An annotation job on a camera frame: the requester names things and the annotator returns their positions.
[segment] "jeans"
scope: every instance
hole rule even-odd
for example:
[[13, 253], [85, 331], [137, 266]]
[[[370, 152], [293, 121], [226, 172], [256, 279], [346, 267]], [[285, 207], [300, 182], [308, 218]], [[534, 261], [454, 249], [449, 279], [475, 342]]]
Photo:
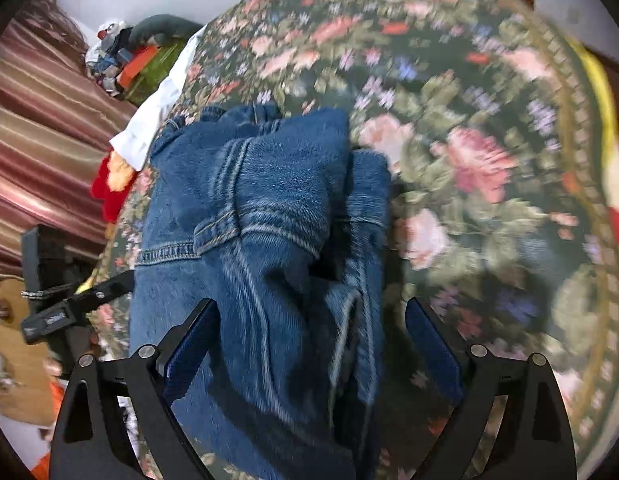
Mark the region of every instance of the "jeans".
[[266, 479], [372, 478], [390, 176], [342, 110], [275, 105], [168, 121], [136, 262], [132, 351], [201, 298], [220, 334], [172, 409], [187, 436]]

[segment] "floral fabric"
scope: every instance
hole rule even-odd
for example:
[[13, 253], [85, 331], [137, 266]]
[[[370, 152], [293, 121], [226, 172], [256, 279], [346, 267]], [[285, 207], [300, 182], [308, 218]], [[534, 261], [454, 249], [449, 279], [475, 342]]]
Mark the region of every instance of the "floral fabric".
[[[243, 0], [208, 25], [173, 115], [270, 100], [287, 116], [348, 110], [352, 141], [393, 175], [377, 477], [410, 478], [449, 416], [401, 329], [412, 296], [496, 354], [547, 355], [583, 464], [619, 389], [619, 214], [564, 37], [516, 0]], [[101, 279], [134, 266], [155, 178], [139, 174]], [[94, 316], [115, 356], [128, 313], [121, 298]], [[216, 478], [251, 478], [209, 451]]]

